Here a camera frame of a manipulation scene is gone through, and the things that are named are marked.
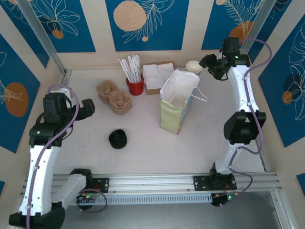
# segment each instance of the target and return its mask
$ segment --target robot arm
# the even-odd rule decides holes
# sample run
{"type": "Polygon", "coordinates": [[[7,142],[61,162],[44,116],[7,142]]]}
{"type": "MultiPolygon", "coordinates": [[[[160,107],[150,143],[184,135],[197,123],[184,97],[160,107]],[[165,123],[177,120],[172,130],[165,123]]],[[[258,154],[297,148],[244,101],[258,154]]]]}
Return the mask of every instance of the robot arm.
{"type": "Polygon", "coordinates": [[[250,74],[245,76],[250,66],[250,60],[247,54],[240,54],[238,38],[224,39],[220,55],[218,57],[214,54],[207,55],[203,57],[199,64],[203,68],[207,67],[208,72],[216,80],[222,80],[222,77],[226,74],[232,86],[236,112],[224,124],[224,137],[228,141],[223,155],[212,168],[213,174],[230,174],[229,163],[235,150],[240,146],[250,144],[258,135],[258,128],[249,104],[252,105],[261,127],[266,120],[266,114],[259,112],[253,96],[250,74]],[[246,81],[249,99],[247,98],[244,81],[246,81]]]}
{"type": "MultiPolygon", "coordinates": [[[[92,116],[95,111],[91,99],[83,100],[82,103],[83,107],[79,109],[77,121],[92,116]]],[[[92,187],[92,174],[88,169],[73,170],[68,181],[57,193],[51,196],[54,167],[67,132],[64,132],[45,150],[38,168],[35,167],[35,164],[47,142],[71,121],[75,107],[72,107],[70,92],[67,89],[47,94],[43,99],[43,107],[44,113],[38,117],[36,124],[30,130],[31,160],[26,191],[19,212],[10,215],[9,224],[16,227],[26,227],[26,215],[29,208],[28,196],[33,170],[36,169],[30,207],[30,226],[31,228],[59,229],[64,221],[65,210],[72,200],[82,189],[92,187]]]]}

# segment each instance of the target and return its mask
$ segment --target leaf illustration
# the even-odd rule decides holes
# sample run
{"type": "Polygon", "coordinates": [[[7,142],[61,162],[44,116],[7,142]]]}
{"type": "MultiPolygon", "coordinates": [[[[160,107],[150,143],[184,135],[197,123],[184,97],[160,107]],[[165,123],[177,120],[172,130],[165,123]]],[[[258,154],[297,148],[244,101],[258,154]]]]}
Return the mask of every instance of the leaf illustration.
{"type": "Polygon", "coordinates": [[[61,23],[62,29],[66,32],[73,33],[75,36],[78,35],[77,28],[70,22],[62,22],[61,23]]]}
{"type": "Polygon", "coordinates": [[[227,8],[229,16],[234,19],[236,25],[242,25],[246,21],[248,12],[244,1],[227,0],[223,5],[227,8]]]}
{"type": "Polygon", "coordinates": [[[251,5],[247,9],[248,15],[246,21],[250,21],[261,9],[265,0],[257,0],[256,4],[254,4],[254,0],[252,0],[251,5]]]}
{"type": "Polygon", "coordinates": [[[28,21],[24,18],[21,10],[19,9],[18,5],[11,3],[8,0],[1,0],[3,4],[6,6],[6,8],[12,13],[12,15],[17,18],[18,20],[21,20],[25,24],[29,24],[28,21]]]}
{"type": "Polygon", "coordinates": [[[0,52],[0,67],[4,64],[7,53],[0,52]]]}
{"type": "Polygon", "coordinates": [[[80,15],[72,12],[72,11],[68,11],[68,10],[64,10],[61,11],[58,14],[57,20],[58,21],[63,21],[63,22],[77,22],[80,19],[80,15]]]}
{"type": "Polygon", "coordinates": [[[146,14],[146,22],[138,30],[126,31],[123,35],[123,37],[127,37],[124,44],[133,39],[136,39],[138,41],[143,37],[149,38],[150,35],[153,34],[154,29],[158,29],[158,24],[162,25],[163,23],[161,13],[167,11],[170,7],[172,7],[175,2],[175,0],[171,0],[169,6],[164,9],[164,3],[168,1],[169,0],[139,0],[139,5],[144,9],[146,14]]]}
{"type": "Polygon", "coordinates": [[[276,1],[272,10],[269,13],[269,17],[271,17],[272,19],[274,18],[275,12],[276,11],[282,11],[286,8],[286,6],[288,5],[288,2],[290,0],[281,0],[281,1],[276,1]]]}

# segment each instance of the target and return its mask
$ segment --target white paper bag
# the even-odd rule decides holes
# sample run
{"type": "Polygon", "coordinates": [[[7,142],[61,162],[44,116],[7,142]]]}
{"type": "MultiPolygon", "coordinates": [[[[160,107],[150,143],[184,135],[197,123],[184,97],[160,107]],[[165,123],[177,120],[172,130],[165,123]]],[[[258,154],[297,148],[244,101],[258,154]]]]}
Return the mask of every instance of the white paper bag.
{"type": "Polygon", "coordinates": [[[194,73],[175,70],[160,90],[161,99],[182,109],[199,81],[194,73]]]}

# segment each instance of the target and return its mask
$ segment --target beige wall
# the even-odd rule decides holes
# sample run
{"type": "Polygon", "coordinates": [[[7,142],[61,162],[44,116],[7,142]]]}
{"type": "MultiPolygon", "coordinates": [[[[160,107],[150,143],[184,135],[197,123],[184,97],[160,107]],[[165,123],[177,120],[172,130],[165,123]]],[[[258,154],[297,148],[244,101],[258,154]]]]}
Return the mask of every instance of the beige wall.
{"type": "MultiPolygon", "coordinates": [[[[181,51],[136,52],[141,63],[174,61],[185,66],[190,60],[201,60],[210,51],[201,51],[214,0],[190,0],[181,51]]],[[[104,0],[81,0],[96,53],[59,53],[68,69],[119,67],[118,59],[135,52],[116,52],[104,0]]]]}
{"type": "Polygon", "coordinates": [[[8,225],[9,215],[13,213],[13,211],[16,211],[15,202],[20,195],[24,179],[28,175],[30,162],[30,147],[28,145],[29,130],[35,124],[37,116],[43,111],[42,99],[47,92],[47,87],[51,84],[58,83],[61,76],[51,61],[49,62],[47,69],[44,69],[32,49],[25,42],[1,7],[0,34],[6,39],[41,83],[17,153],[14,154],[0,147],[0,180],[5,181],[6,183],[6,188],[1,195],[0,201],[0,228],[3,229],[8,225]]]}
{"type": "MultiPolygon", "coordinates": [[[[281,47],[295,25],[300,21],[305,13],[304,9],[304,0],[293,0],[291,2],[267,41],[274,54],[281,47]]],[[[268,56],[268,50],[263,48],[254,65],[263,62],[268,56]]],[[[305,172],[305,138],[286,148],[282,145],[274,120],[257,80],[263,70],[264,67],[254,70],[251,78],[255,99],[260,106],[260,110],[267,114],[267,121],[263,127],[265,139],[264,157],[270,165],[271,170],[277,172],[300,228],[305,228],[305,197],[296,180],[296,175],[305,172]]]]}

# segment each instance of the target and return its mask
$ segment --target black object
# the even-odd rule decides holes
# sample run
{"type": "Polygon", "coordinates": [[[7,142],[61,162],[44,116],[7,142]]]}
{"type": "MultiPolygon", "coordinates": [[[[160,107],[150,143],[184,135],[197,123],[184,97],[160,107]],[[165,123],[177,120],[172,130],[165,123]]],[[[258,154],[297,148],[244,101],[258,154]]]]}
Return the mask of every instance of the black object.
{"type": "Polygon", "coordinates": [[[237,65],[250,66],[248,55],[240,54],[239,38],[237,37],[224,39],[222,53],[223,57],[219,60],[214,54],[210,54],[203,57],[199,62],[203,68],[208,67],[208,72],[216,80],[222,80],[223,75],[227,74],[231,67],[236,67],[237,65]]]}
{"type": "Polygon", "coordinates": [[[86,177],[86,188],[93,188],[93,178],[92,178],[92,173],[90,169],[85,169],[85,168],[75,168],[70,175],[72,174],[81,174],[86,177]]]}
{"type": "Polygon", "coordinates": [[[109,135],[110,145],[115,149],[122,149],[127,144],[127,136],[125,132],[121,129],[113,131],[109,135]]]}
{"type": "MultiPolygon", "coordinates": [[[[108,193],[108,188],[109,188],[109,178],[93,178],[93,189],[99,190],[102,193],[108,193]]],[[[81,205],[88,203],[89,201],[93,201],[95,203],[95,198],[87,198],[86,200],[82,200],[86,197],[87,195],[79,195],[76,198],[76,203],[78,204],[79,202],[79,208],[82,210],[88,210],[93,207],[93,205],[81,205]]]]}
{"type": "MultiPolygon", "coordinates": [[[[76,106],[67,108],[66,101],[71,101],[64,93],[49,93],[46,94],[43,99],[44,112],[39,115],[36,120],[36,124],[30,130],[29,145],[44,146],[48,141],[57,135],[73,118],[76,110],[76,106]]],[[[92,116],[95,112],[95,106],[92,99],[86,99],[82,101],[83,107],[79,108],[79,112],[76,117],[76,121],[85,119],[92,116]]],[[[49,146],[61,146],[62,139],[67,132],[64,132],[49,146]]]]}
{"type": "MultiPolygon", "coordinates": [[[[255,115],[262,127],[266,121],[266,113],[256,111],[255,115]]],[[[241,110],[224,124],[224,137],[229,140],[230,144],[243,143],[248,145],[255,140],[258,135],[258,128],[252,112],[241,110]]]]}
{"type": "Polygon", "coordinates": [[[98,189],[102,193],[108,193],[109,178],[93,178],[93,189],[98,189]]]}
{"type": "MultiPolygon", "coordinates": [[[[30,216],[31,229],[60,229],[65,219],[65,209],[61,206],[62,203],[52,203],[51,211],[43,216],[36,214],[30,216]]],[[[10,215],[9,224],[11,226],[26,228],[26,216],[22,213],[15,213],[10,215]]]]}
{"type": "Polygon", "coordinates": [[[213,202],[211,204],[215,207],[217,207],[221,204],[225,204],[226,202],[229,201],[228,195],[223,194],[223,193],[219,193],[219,194],[212,193],[212,200],[213,200],[213,202]]]}
{"type": "Polygon", "coordinates": [[[208,176],[194,176],[193,181],[195,191],[221,191],[225,190],[226,186],[232,190],[237,189],[234,175],[217,173],[215,163],[208,176]]]}

